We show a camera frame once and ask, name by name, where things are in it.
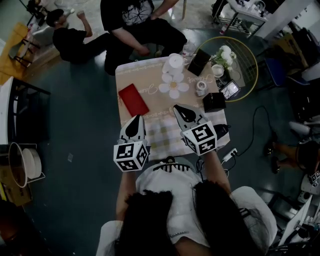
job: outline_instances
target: checkered tablecloth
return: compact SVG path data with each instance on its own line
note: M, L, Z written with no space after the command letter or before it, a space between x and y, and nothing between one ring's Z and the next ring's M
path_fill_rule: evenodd
M143 93L145 90L139 87L143 83L142 78L146 79L147 73L150 73L150 69L156 69L157 66L159 66L159 72L161 73L161 68L165 59L166 58L142 60L119 66L115 73L117 90L119 91L130 83L134 83L144 100L148 100L146 97L152 97L154 94L150 96ZM190 90L194 90L192 84L190 84ZM218 92L218 88L215 83L214 88L211 87L211 92ZM192 105L200 108L204 112L201 102L202 100L198 101L197 104L192 103ZM129 121L130 116L128 115L127 110L125 110L126 107L123 102L119 100L118 103L119 110L121 110L121 126L124 126L125 123ZM182 137L180 135L181 129L172 111L174 104L175 102L172 101L170 107L167 105L166 108L163 108L160 111L150 110L149 113L144 115L146 140L148 141L148 146L151 146L149 160L163 160L169 156L177 157L193 153L192 149L186 146L182 141ZM227 124L224 110L209 112L204 115L212 122L213 125ZM229 133L227 133L217 141L218 148L224 147L229 141L230 137Z

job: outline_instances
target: power strip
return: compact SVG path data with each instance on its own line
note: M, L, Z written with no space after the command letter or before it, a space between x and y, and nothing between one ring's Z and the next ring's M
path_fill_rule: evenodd
M224 162L227 162L227 161L230 160L230 158L232 158L236 153L238 153L238 151L237 151L236 148L234 148L234 149L232 149L228 154L226 154L226 155L222 158L222 160L223 160Z

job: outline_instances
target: concrete floor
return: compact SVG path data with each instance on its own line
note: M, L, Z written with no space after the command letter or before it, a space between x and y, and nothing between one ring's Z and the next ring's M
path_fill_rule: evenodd
M219 35L213 29L183 32L197 45ZM232 32L227 36L243 41L255 55L265 46L257 38L248 41ZM31 183L33 201L25 210L54 255L95 255L101 226L115 217L121 172L113 163L113 146L121 127L115 78L105 73L103 58L100 56L84 65L61 62L30 81L52 94L45 110L49 140L38 146L46 178ZM257 87L265 82L266 74L261 73ZM260 105L268 109L279 140L297 143L288 127L294 116L287 90L259 93L254 90L241 101L227 103L225 114L231 125L231 141L218 151L220 159L233 148L242 152L247 147L252 137L253 113ZM263 157L270 131L266 114L260 110L256 114L255 131L252 147L236 159L230 171L232 189L266 188L295 199L302 173L271 172L270 159ZM186 158L192 163L197 160L195 154ZM230 168L232 164L230 160L223 166Z

